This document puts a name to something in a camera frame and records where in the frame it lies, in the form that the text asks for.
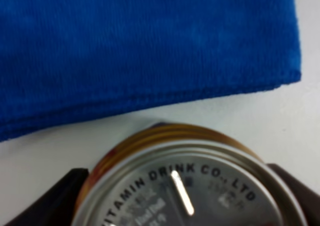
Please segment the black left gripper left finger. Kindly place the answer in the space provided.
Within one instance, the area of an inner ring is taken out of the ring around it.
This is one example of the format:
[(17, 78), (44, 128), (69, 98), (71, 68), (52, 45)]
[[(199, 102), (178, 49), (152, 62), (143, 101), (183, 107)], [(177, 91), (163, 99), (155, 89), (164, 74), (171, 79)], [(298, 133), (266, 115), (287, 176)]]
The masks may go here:
[(88, 175), (89, 171), (86, 168), (70, 170), (6, 225), (71, 225), (77, 196)]

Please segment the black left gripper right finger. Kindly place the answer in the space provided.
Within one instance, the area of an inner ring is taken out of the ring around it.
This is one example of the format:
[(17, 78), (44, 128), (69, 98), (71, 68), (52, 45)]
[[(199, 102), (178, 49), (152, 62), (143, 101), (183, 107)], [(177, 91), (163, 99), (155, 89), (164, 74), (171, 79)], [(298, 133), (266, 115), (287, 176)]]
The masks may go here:
[(320, 195), (305, 186), (283, 168), (274, 163), (267, 164), (290, 188), (298, 200), (308, 225), (320, 224)]

